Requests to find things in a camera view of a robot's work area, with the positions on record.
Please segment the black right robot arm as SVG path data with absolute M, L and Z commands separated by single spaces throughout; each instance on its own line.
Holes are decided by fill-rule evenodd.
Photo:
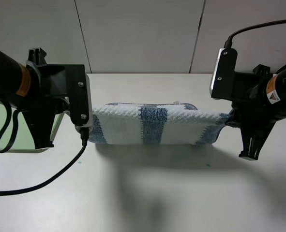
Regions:
M 244 85 L 232 102 L 226 125 L 241 130 L 245 160 L 258 160 L 259 153 L 277 121 L 286 118 L 286 65 L 275 75 L 261 76 L 253 85 Z

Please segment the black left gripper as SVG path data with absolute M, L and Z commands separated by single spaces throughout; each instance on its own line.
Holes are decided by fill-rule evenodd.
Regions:
M 53 147 L 51 132 L 55 115 L 66 108 L 66 66 L 47 64 L 41 48 L 29 50 L 26 65 L 21 67 L 23 116 L 30 130 L 34 148 Z

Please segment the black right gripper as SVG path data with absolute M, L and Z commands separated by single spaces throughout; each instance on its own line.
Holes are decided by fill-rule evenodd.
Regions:
M 258 160 L 259 153 L 275 123 L 269 119 L 265 88 L 272 78 L 270 67 L 257 65 L 252 73 L 235 73 L 232 110 L 226 125 L 241 130 L 240 158 Z

